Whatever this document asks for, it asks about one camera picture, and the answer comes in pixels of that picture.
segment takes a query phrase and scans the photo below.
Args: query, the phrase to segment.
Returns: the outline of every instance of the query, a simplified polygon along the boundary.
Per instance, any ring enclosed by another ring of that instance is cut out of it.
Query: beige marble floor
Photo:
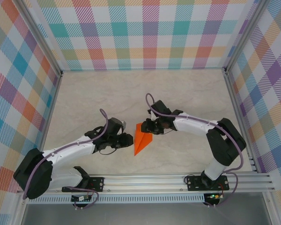
[[[209,120],[237,120],[222,72],[208,70],[132,70],[65,73],[54,108],[45,149],[71,142],[86,131],[105,124],[99,112],[127,122],[134,136],[135,125],[149,115],[145,94],[152,93],[172,111],[175,109]],[[250,171],[246,151],[242,171]],[[103,156],[95,153],[74,160],[90,174],[192,173],[201,172],[212,159],[206,137],[171,132],[155,135],[137,156],[134,146]],[[239,165],[239,158],[232,166]]]

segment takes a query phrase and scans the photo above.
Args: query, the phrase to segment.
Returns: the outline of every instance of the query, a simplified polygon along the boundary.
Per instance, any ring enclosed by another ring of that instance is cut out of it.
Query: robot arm
[[[51,155],[35,171],[27,191],[29,199],[39,197],[48,189],[62,188],[64,190],[66,186],[87,189],[91,180],[81,167],[75,166],[69,171],[63,171],[60,168],[70,161],[93,154],[105,149],[107,146],[119,149],[132,145],[133,137],[130,134],[123,133],[125,126],[125,122],[111,118],[108,120],[105,133],[96,140],[94,138],[104,131],[104,127],[97,127],[88,131],[79,139],[59,148],[43,152],[38,149],[32,149],[16,169],[14,179],[24,190],[37,164],[48,155]]]
[[[211,120],[209,121],[210,123],[204,123],[201,122],[202,119],[200,118],[198,120],[188,118],[194,117],[181,110],[171,112],[161,100],[155,102],[151,107],[159,113],[183,116],[183,118],[160,116],[148,110],[149,114],[151,114],[151,119],[146,119],[142,123],[142,132],[159,135],[164,134],[164,129],[172,129],[207,137],[214,156],[214,159],[201,174],[201,182],[207,189],[212,189],[221,174],[239,155],[232,141],[229,138],[224,138],[224,133],[212,124],[218,125],[227,131],[236,141],[241,151],[246,147],[244,139],[229,119],[223,118],[220,121]]]

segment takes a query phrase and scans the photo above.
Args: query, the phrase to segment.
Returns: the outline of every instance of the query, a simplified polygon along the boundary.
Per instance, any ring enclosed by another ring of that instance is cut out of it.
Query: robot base
[[[227,191],[229,190],[229,183],[227,176],[220,176],[218,180],[216,181],[216,184],[210,188],[207,189],[206,186],[201,181],[201,176],[187,176],[185,178],[185,181],[187,183],[187,190],[188,191]]]

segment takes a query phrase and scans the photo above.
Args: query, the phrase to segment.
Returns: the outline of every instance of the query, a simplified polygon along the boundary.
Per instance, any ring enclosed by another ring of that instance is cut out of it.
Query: orange paper airplane
[[[141,123],[136,124],[134,140],[134,156],[143,150],[153,140],[153,135],[141,132]]]

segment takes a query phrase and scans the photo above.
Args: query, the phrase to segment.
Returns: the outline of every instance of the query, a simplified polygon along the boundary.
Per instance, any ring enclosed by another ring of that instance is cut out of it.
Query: gray floor
[[[76,140],[85,132],[105,124],[99,108],[109,117],[127,122],[126,132],[134,135],[137,123],[149,117],[145,94],[152,93],[172,111],[175,109],[209,120],[236,116],[220,69],[130,70],[65,73],[45,149]],[[242,171],[251,166],[244,151]],[[206,137],[184,132],[155,135],[153,142],[137,156],[134,146],[112,155],[99,153],[74,160],[90,174],[194,173],[201,172],[212,159]],[[237,159],[232,166],[239,165]]]
[[[235,194],[216,209],[202,203],[28,205],[22,225],[269,225],[261,193]]]

